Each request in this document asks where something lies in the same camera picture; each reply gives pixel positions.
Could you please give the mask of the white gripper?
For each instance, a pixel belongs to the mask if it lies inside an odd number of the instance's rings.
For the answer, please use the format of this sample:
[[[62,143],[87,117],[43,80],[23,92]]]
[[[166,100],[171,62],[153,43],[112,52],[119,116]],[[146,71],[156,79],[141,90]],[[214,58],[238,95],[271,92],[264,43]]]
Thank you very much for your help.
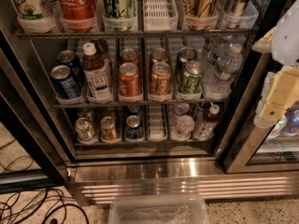
[[[299,64],[299,0],[278,21],[276,28],[269,30],[251,49],[260,53],[272,51],[274,60],[283,65]],[[298,66],[269,72],[263,84],[259,117],[265,122],[276,123],[298,100]]]

